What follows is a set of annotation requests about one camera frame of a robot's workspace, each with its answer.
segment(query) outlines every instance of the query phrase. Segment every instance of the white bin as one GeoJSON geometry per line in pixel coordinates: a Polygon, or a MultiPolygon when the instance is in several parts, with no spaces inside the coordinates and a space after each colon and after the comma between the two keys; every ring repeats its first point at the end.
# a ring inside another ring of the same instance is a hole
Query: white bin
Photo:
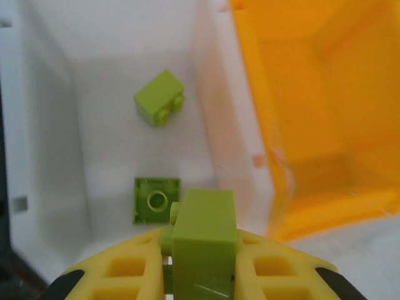
{"type": "MultiPolygon", "coordinates": [[[[132,225],[136,176],[234,189],[239,226],[264,232],[274,190],[251,161],[264,148],[225,0],[1,0],[0,25],[12,245],[45,280],[154,227],[132,225]],[[133,94],[165,68],[186,102],[154,129],[133,94]]],[[[295,246],[368,298],[397,299],[399,223],[295,246]]]]}

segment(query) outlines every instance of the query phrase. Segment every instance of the lego brick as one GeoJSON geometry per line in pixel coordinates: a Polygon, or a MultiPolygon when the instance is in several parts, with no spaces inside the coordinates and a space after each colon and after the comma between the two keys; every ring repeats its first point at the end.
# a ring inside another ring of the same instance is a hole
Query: lego brick
{"type": "Polygon", "coordinates": [[[136,178],[133,223],[168,223],[173,202],[179,201],[181,180],[136,178]]]}
{"type": "Polygon", "coordinates": [[[190,189],[171,208],[171,221],[161,251],[172,254],[174,299],[232,298],[238,245],[233,192],[190,189]]]}
{"type": "Polygon", "coordinates": [[[183,85],[164,70],[134,95],[137,112],[151,125],[163,126],[169,115],[181,110],[183,85]]]}

